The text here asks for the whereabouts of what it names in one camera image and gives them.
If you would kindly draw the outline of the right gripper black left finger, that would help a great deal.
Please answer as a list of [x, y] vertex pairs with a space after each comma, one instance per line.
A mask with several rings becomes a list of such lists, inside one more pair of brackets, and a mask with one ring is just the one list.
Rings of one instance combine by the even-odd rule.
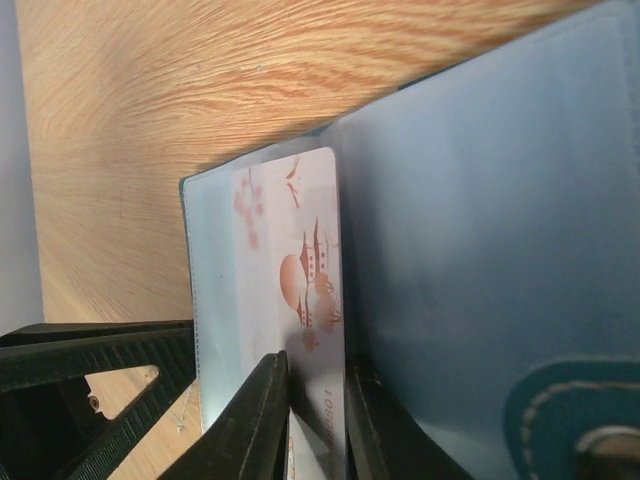
[[287, 463], [289, 366], [265, 355], [214, 424], [162, 479], [283, 479]]

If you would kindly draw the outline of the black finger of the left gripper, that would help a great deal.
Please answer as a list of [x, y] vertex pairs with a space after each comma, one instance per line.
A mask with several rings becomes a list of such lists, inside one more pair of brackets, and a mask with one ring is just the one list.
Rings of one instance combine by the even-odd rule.
[[[89, 401], [91, 374], [154, 367], [113, 419]], [[190, 320], [38, 323], [1, 338], [1, 476], [106, 479], [196, 378]]]

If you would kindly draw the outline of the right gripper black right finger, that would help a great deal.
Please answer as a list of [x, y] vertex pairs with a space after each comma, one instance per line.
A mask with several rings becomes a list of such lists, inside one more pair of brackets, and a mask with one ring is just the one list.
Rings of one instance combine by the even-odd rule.
[[346, 365], [349, 468], [357, 479], [469, 479], [392, 394], [368, 357]]

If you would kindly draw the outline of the white pink blossom card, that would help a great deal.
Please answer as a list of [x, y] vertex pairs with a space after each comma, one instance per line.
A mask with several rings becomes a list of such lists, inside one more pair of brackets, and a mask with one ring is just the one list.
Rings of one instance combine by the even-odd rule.
[[245, 361], [289, 362], [289, 479], [344, 479], [345, 334], [336, 158], [311, 151], [235, 171], [232, 231]]

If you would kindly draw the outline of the teal card holder wallet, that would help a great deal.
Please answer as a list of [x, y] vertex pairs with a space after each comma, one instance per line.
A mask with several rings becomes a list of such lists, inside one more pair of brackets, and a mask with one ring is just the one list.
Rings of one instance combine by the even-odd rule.
[[607, 1], [184, 178], [203, 431], [245, 361], [231, 176], [336, 158], [346, 365], [472, 479], [639, 475], [639, 5]]

